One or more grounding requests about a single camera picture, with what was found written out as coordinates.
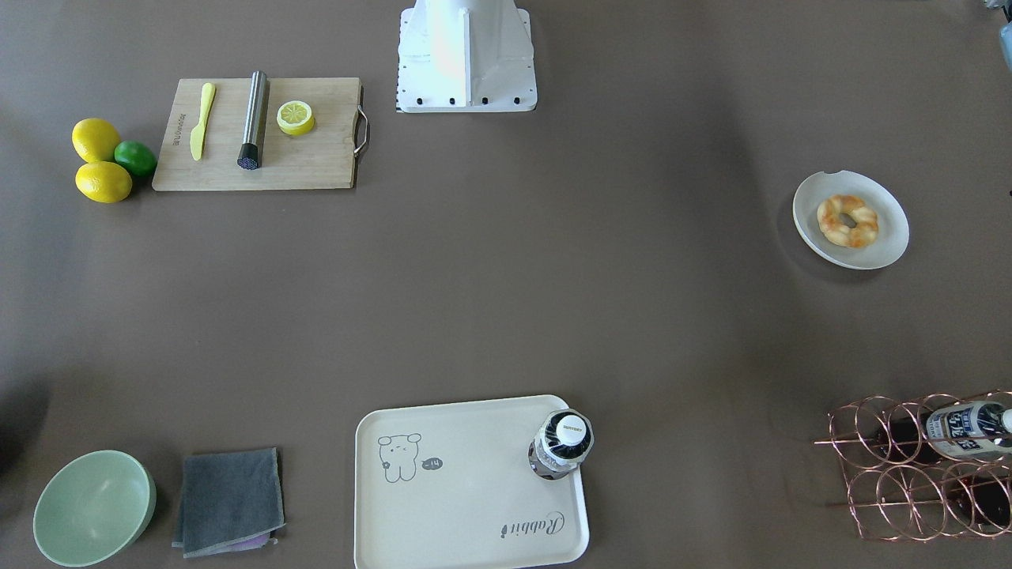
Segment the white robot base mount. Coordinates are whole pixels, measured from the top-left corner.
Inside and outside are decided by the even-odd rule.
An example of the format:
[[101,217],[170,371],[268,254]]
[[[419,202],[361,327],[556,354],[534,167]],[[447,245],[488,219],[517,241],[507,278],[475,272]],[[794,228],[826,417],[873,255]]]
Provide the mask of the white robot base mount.
[[397,111],[524,112],[536,104],[529,13],[513,1],[417,1],[401,12]]

